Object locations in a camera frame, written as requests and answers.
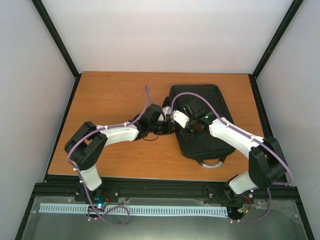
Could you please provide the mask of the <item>black student bag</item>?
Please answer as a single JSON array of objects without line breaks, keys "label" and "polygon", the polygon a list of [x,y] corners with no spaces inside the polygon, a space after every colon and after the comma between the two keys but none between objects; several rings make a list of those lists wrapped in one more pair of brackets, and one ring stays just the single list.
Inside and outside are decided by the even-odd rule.
[{"label": "black student bag", "polygon": [[235,148],[210,135],[209,125],[218,117],[233,123],[232,116],[219,87],[214,84],[173,85],[162,104],[185,114],[186,127],[176,124],[175,132],[180,151],[204,168],[220,167]]}]

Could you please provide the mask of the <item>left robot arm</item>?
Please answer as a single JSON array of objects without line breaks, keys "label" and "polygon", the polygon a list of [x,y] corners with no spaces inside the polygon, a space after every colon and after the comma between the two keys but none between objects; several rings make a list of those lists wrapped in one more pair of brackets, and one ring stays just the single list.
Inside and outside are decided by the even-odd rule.
[{"label": "left robot arm", "polygon": [[78,173],[80,182],[87,187],[86,195],[92,201],[103,198],[104,188],[100,186],[96,163],[104,147],[120,143],[132,142],[145,138],[149,133],[157,136],[173,134],[177,128],[170,120],[127,121],[119,125],[101,126],[91,121],[85,122],[72,138],[65,144],[67,161]]}]

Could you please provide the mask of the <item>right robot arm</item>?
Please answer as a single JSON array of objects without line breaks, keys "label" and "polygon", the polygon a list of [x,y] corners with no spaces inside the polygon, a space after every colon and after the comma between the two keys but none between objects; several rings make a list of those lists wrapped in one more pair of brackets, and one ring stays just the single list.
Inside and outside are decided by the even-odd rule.
[{"label": "right robot arm", "polygon": [[189,132],[207,131],[212,137],[229,144],[248,159],[248,170],[232,178],[228,188],[236,195],[271,185],[286,185],[278,179],[292,173],[285,161],[281,146],[274,137],[263,138],[234,125],[224,117],[211,120],[205,116],[198,121],[184,120],[181,127]]}]

